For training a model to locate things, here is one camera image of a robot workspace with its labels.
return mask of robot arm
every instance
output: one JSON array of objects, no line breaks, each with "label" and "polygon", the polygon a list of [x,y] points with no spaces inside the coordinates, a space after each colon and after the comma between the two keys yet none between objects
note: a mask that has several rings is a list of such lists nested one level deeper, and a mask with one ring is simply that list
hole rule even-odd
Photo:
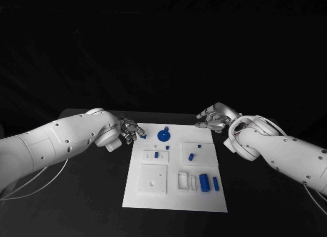
[{"label": "robot arm", "polygon": [[114,151],[140,137],[144,130],[133,119],[118,119],[98,108],[62,118],[32,131],[0,140],[0,192],[17,179],[82,153],[92,142]]},{"label": "robot arm", "polygon": [[326,149],[287,134],[280,135],[271,121],[261,116],[242,116],[222,103],[209,107],[197,118],[202,116],[206,116],[206,122],[197,123],[196,127],[220,133],[229,125],[225,146],[233,153],[251,161],[262,155],[274,169],[327,195]]}]

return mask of black table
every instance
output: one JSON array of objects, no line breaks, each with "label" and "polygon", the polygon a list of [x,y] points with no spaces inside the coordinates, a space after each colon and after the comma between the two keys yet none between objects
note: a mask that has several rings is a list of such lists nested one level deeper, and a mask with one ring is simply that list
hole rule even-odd
[{"label": "black table", "polygon": [[[68,109],[61,118],[87,111]],[[184,114],[110,112],[144,123],[200,121]],[[303,184],[274,170],[262,157],[248,161],[233,154],[223,146],[226,132],[212,136],[229,213],[123,208],[133,145],[110,153],[92,144],[39,193],[6,201],[0,237],[327,236],[327,216]],[[40,188],[62,165],[51,166],[15,196]]]}]

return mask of white paper sheet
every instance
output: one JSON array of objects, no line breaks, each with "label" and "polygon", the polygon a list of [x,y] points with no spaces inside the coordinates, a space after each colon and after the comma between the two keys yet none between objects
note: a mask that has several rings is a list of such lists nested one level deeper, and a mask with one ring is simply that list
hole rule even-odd
[{"label": "white paper sheet", "polygon": [[[189,125],[153,123],[138,123],[138,125],[146,130],[147,139],[138,138],[133,145],[123,207],[228,212],[219,168],[183,166],[183,142],[213,143],[210,130]],[[164,130],[166,126],[169,127],[172,137],[167,142],[161,142],[157,138],[157,134]],[[138,193],[141,164],[159,165],[159,163],[143,160],[144,150],[169,151],[169,163],[163,164],[167,166],[166,195]],[[196,177],[196,192],[192,192],[190,183],[189,191],[179,191],[179,172],[189,174],[189,180],[190,176]],[[200,191],[200,174],[208,174],[209,176],[210,192],[206,193]],[[218,178],[220,191],[215,191],[213,177]]]}]

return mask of blue object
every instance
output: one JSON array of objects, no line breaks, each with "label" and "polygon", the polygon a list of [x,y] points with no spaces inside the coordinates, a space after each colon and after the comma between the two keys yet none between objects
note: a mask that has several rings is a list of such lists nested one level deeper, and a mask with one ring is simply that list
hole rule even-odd
[{"label": "blue object", "polygon": [[215,183],[215,190],[219,191],[219,185],[218,185],[218,179],[213,177],[213,183]]},{"label": "blue object", "polygon": [[195,155],[193,155],[193,153],[192,153],[192,154],[190,154],[190,157],[189,157],[189,160],[192,161],[193,158],[195,158]]},{"label": "blue object", "polygon": [[206,174],[200,174],[199,178],[200,178],[200,190],[203,192],[209,192],[210,191],[210,187],[209,187],[208,175]]},{"label": "blue object", "polygon": [[164,130],[159,132],[157,137],[161,142],[166,142],[170,139],[169,127],[164,127]]}]

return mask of white cable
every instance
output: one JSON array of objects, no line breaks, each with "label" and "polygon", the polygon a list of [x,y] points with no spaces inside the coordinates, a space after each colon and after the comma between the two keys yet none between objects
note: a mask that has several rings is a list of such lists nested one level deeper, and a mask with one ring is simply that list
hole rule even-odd
[{"label": "white cable", "polygon": [[317,191],[318,195],[321,196],[321,198],[326,200],[327,202],[327,198],[323,196],[323,194]]},{"label": "white cable", "polygon": [[4,200],[6,197],[12,196],[20,189],[26,187],[32,183],[32,181],[40,176],[42,172],[46,170],[48,167],[38,173],[38,175],[16,189],[13,190],[4,197],[0,198],[0,201]]},{"label": "white cable", "polygon": [[326,212],[326,210],[321,208],[321,206],[320,206],[317,200],[314,199],[314,197],[313,197],[313,195],[311,195],[311,192],[310,192],[310,190],[308,190],[308,187],[307,187],[305,185],[304,185],[304,188],[305,188],[305,190],[307,190],[307,192],[308,192],[308,194],[310,194],[310,196],[311,196],[311,198],[313,198],[313,201],[316,202],[316,204],[318,205],[320,209],[323,210],[323,212],[324,212],[326,215],[327,215],[327,212]]},{"label": "white cable", "polygon": [[53,182],[53,180],[55,180],[56,177],[59,176],[59,174],[61,174],[64,168],[65,168],[65,165],[62,166],[62,169],[61,169],[58,175],[56,175],[56,176],[53,177],[53,179],[51,180],[51,182],[49,182],[38,191],[35,191],[35,192],[30,193],[29,195],[25,195],[25,196],[20,196],[20,197],[12,197],[12,198],[3,199],[3,200],[12,200],[12,199],[17,199],[17,198],[25,198],[25,197],[33,195],[35,193],[38,193],[38,192],[39,192],[42,189],[45,189],[45,188],[48,187],[48,185]]},{"label": "white cable", "polygon": [[[269,121],[265,117],[262,117],[262,116],[259,116],[259,115],[258,115],[258,117],[259,117],[259,118],[264,118],[264,119],[272,124],[272,126],[275,127],[275,129],[282,133],[282,135],[287,136],[287,133],[284,132],[284,130],[277,126],[277,124],[275,124],[272,121]],[[310,194],[310,196],[311,196],[311,198],[313,198],[313,201],[316,202],[316,204],[318,205],[320,209],[323,210],[323,212],[324,212],[326,215],[327,215],[326,210],[321,208],[321,206],[320,206],[317,200],[314,199],[314,197],[313,197],[313,195],[311,195],[311,192],[310,192],[310,190],[308,190],[308,187],[307,187],[305,185],[304,185],[304,187],[305,187],[305,190],[307,190],[307,192],[308,192],[308,194]]]}]

